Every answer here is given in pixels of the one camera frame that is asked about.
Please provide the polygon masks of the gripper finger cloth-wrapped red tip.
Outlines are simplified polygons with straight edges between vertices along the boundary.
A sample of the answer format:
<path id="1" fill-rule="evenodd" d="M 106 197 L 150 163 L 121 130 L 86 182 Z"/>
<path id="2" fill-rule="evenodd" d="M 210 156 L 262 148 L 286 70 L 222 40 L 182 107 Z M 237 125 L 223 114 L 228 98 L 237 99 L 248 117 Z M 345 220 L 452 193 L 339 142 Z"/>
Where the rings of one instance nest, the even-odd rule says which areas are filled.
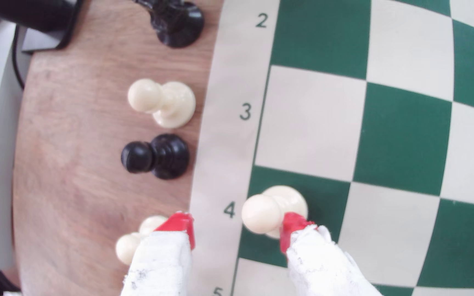
<path id="1" fill-rule="evenodd" d="M 193 216 L 146 218 L 121 237 L 121 262 L 129 266 L 121 295 L 186 295 L 195 247 Z"/>
<path id="2" fill-rule="evenodd" d="M 298 213 L 284 215 L 280 249 L 297 295 L 381 295 L 326 226 Z"/>

